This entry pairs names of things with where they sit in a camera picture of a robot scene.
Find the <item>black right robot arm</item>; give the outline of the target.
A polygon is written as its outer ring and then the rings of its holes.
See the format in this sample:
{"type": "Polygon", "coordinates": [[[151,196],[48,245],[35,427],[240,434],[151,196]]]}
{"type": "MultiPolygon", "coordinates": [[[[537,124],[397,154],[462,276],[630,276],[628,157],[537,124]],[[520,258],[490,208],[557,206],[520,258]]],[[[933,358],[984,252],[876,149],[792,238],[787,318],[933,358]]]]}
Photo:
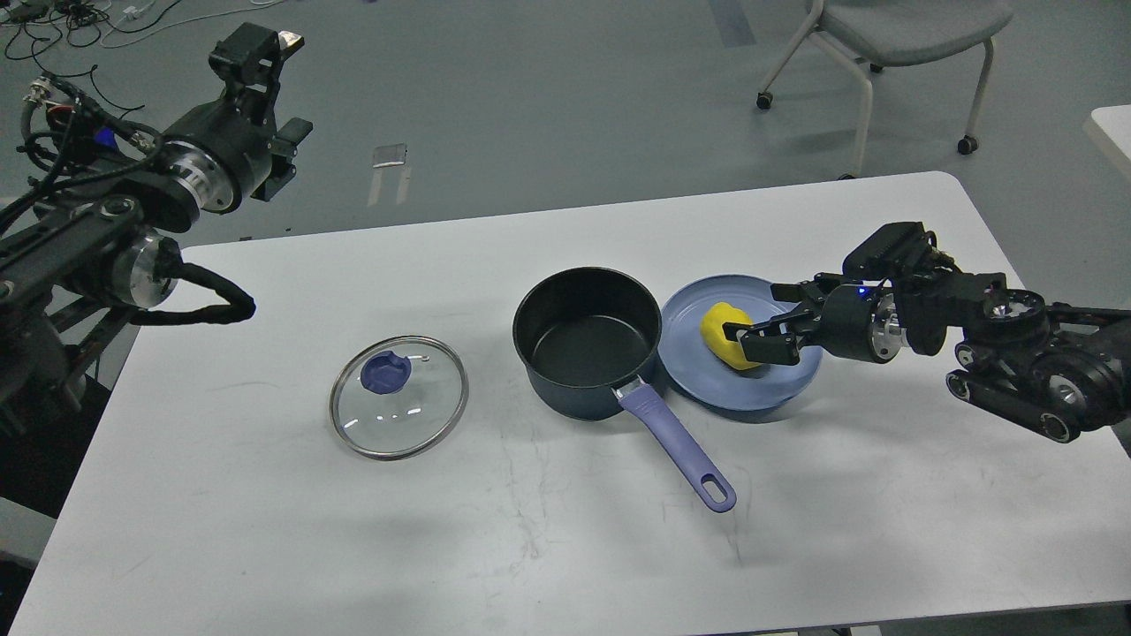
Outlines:
{"type": "Polygon", "coordinates": [[[958,366],[946,375],[955,398],[1054,442],[1128,420],[1126,310],[1048,302],[1005,274],[961,270],[920,222],[882,225],[840,274],[770,292],[787,313],[720,327],[748,361],[796,366],[815,346],[884,366],[905,349],[936,355],[958,329],[958,366]]]}

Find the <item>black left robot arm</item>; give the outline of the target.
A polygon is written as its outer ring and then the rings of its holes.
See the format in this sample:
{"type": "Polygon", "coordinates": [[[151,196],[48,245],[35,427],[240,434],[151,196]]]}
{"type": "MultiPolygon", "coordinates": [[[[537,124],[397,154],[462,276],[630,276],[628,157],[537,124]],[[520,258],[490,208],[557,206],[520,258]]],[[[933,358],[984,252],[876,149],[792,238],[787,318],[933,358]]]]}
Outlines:
{"type": "Polygon", "coordinates": [[[174,234],[202,212],[270,201],[295,177],[312,132],[279,124],[280,74],[294,32],[239,25],[209,54],[224,84],[167,129],[113,117],[44,72],[24,100],[20,151],[44,172],[3,208],[3,435],[83,407],[86,373],[126,325],[243,323],[254,299],[185,263],[174,234]]]}

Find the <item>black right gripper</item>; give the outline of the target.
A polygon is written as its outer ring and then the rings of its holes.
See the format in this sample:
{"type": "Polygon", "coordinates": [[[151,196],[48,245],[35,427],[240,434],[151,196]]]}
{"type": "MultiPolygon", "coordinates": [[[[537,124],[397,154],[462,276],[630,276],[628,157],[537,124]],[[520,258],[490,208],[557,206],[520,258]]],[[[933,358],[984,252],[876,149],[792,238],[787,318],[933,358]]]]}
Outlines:
{"type": "Polygon", "coordinates": [[[819,346],[832,356],[872,362],[892,361],[903,349],[903,326],[892,291],[838,274],[815,274],[795,284],[771,283],[776,301],[808,309],[776,315],[768,323],[725,323],[725,335],[736,341],[746,359],[763,366],[798,366],[800,337],[783,330],[788,323],[802,323],[804,343],[819,346]]]}

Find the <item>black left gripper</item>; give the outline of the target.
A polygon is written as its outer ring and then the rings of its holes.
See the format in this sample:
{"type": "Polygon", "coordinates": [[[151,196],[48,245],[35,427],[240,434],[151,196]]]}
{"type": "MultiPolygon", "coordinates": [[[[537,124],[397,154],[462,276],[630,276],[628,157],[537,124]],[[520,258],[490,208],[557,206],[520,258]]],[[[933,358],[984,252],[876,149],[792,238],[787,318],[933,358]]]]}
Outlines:
{"type": "Polygon", "coordinates": [[[190,109],[164,132],[169,148],[202,156],[209,177],[202,209],[227,214],[247,198],[271,201],[294,179],[299,145],[314,124],[292,117],[277,129],[274,106],[283,65],[304,45],[297,33],[243,23],[213,48],[221,98],[190,109]]]}

